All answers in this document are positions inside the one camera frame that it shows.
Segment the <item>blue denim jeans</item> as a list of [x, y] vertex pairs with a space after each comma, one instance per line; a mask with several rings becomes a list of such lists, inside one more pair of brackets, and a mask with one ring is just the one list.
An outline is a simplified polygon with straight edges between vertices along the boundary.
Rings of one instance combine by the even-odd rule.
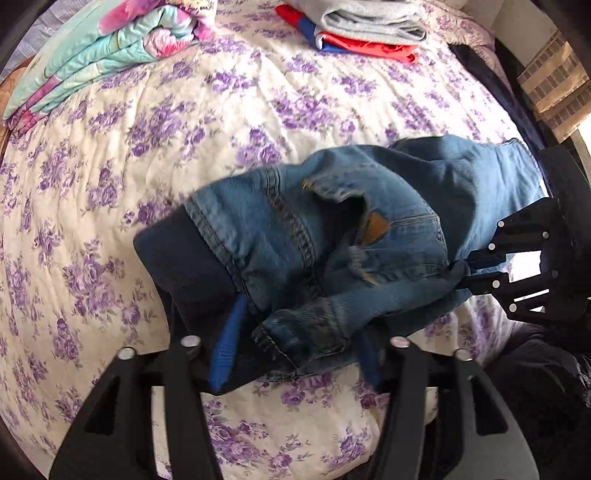
[[375, 382], [389, 339], [463, 304], [469, 254], [543, 196], [516, 139], [351, 145], [202, 187], [133, 246], [209, 393], [353, 362]]

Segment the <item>dark navy pants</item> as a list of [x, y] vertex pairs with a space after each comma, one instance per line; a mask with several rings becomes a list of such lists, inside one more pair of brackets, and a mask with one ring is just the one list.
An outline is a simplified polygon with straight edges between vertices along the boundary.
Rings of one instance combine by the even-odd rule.
[[449, 44], [449, 49], [509, 114], [529, 150], [538, 157], [546, 148], [546, 143], [533, 115], [528, 112], [523, 102], [470, 46]]

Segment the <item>beige checkered curtain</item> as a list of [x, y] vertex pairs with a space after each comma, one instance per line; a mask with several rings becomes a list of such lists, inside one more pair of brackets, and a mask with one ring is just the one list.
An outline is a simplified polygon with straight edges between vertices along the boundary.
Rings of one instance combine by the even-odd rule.
[[590, 75], [559, 30], [525, 67], [518, 83], [558, 142], [590, 116]]

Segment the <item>folded grey garment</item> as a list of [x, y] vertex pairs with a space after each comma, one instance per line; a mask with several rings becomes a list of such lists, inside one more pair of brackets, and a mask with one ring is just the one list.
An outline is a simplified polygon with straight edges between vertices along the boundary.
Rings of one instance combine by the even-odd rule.
[[322, 31], [349, 39], [419, 45], [427, 38], [419, 7], [411, 1], [287, 1]]

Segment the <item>purple floral bed sheet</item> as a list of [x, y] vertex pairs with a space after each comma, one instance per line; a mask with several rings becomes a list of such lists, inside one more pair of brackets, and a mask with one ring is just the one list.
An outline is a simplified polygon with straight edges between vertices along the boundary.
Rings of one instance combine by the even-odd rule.
[[222, 1], [208, 40], [78, 91], [1, 163], [1, 417], [48, 472], [116, 351], [168, 331], [135, 234], [225, 175], [322, 148], [519, 132], [450, 50], [491, 34], [436, 1], [412, 64], [318, 52], [272, 1]]

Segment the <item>folded red blue garment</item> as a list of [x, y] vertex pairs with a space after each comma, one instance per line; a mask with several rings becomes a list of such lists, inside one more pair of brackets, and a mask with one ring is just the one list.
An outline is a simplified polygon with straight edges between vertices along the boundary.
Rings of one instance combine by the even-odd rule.
[[397, 60], [406, 64], [415, 63], [417, 60], [415, 45], [392, 45], [346, 38], [319, 29], [304, 12], [290, 5], [280, 4], [274, 10], [285, 23], [297, 29], [315, 50], [328, 53], [352, 53]]

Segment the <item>folded floral quilt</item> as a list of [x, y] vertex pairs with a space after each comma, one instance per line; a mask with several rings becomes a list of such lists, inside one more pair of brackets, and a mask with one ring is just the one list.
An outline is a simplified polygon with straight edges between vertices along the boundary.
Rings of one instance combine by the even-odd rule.
[[85, 86], [211, 35], [215, 1], [92, 1], [33, 57], [3, 112], [26, 133]]

